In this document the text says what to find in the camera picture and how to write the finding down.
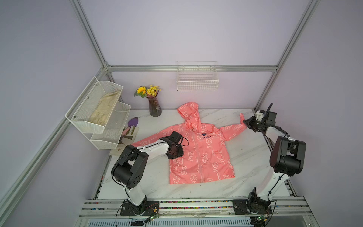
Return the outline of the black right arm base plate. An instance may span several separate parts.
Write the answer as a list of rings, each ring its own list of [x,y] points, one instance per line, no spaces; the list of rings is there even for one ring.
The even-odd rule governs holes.
[[[249,215],[249,214],[271,214],[271,202],[261,199],[256,201],[249,200],[232,200],[235,215]]]

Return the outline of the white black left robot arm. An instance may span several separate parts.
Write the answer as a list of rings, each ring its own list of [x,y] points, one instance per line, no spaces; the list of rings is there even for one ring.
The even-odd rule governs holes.
[[[169,160],[180,158],[184,151],[182,144],[187,141],[181,134],[173,131],[171,135],[161,137],[157,141],[135,147],[128,145],[117,159],[111,170],[114,182],[124,187],[129,202],[134,206],[145,203],[146,195],[139,183],[143,177],[149,159],[167,156]]]

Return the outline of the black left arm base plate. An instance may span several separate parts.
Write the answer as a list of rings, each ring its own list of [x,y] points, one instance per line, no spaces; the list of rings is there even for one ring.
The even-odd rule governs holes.
[[[144,201],[139,206],[125,200],[118,214],[122,217],[150,216],[158,213],[160,201]]]

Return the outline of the pink printed hooded jacket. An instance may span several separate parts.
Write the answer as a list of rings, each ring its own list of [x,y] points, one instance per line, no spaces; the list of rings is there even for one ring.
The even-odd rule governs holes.
[[[195,102],[186,103],[177,111],[184,123],[170,126],[133,145],[146,146],[175,131],[187,141],[183,143],[183,156],[169,162],[170,184],[209,183],[234,178],[226,142],[246,130],[244,115],[240,114],[239,124],[217,128],[201,122],[199,105]]]

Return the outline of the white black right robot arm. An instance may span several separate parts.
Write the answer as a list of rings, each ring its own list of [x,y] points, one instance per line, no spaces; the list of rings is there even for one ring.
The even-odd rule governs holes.
[[[266,111],[257,111],[255,116],[243,120],[250,130],[262,133],[273,143],[269,158],[271,168],[262,183],[250,192],[246,202],[248,212],[252,214],[267,211],[276,190],[286,180],[301,173],[304,166],[306,143],[276,126],[277,113],[270,110],[272,106],[273,103]]]

